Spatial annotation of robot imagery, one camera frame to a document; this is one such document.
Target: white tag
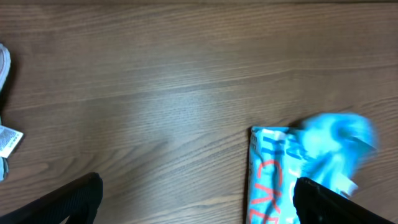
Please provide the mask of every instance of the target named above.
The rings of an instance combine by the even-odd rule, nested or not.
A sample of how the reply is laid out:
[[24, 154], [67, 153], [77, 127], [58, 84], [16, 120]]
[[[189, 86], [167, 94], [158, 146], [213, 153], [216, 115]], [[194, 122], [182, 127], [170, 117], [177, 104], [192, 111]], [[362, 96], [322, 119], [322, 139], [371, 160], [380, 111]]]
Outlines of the white tag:
[[8, 158], [24, 134], [0, 125], [0, 156]]

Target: blurry blue object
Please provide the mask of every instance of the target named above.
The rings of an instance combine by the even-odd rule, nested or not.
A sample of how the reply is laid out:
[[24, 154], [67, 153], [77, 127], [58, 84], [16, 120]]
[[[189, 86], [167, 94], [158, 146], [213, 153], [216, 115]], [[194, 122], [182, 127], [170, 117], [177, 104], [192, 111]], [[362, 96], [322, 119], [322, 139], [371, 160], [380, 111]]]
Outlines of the blurry blue object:
[[370, 121], [353, 113], [320, 114], [300, 128], [253, 127], [246, 223], [299, 223], [292, 203], [299, 177], [351, 195], [350, 178], [376, 146]]

